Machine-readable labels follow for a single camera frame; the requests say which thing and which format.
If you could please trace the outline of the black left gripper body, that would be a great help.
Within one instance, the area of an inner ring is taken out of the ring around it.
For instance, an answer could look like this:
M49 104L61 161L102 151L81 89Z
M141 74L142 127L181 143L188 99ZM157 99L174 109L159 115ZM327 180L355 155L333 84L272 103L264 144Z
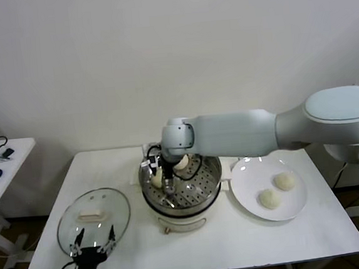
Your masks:
M98 248L84 248L80 254L75 254L72 257L77 265L77 269L97 269L100 263L107 260L107 254Z

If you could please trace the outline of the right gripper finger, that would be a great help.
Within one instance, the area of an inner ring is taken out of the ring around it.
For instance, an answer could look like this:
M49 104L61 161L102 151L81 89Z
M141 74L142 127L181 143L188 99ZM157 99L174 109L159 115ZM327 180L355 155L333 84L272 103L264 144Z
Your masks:
M163 172L164 172L164 181L166 184L174 181L173 170L172 170L171 164L165 164L163 166Z

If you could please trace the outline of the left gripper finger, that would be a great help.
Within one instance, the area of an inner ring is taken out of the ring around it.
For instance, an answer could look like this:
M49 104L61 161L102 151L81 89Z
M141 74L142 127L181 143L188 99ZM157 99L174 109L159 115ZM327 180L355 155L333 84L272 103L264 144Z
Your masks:
M83 241L84 232L83 229L77 234L75 242L70 244L70 256L78 256L82 253L81 243Z
M114 227L111 225L107 242L98 249L98 253L110 254L116 244Z

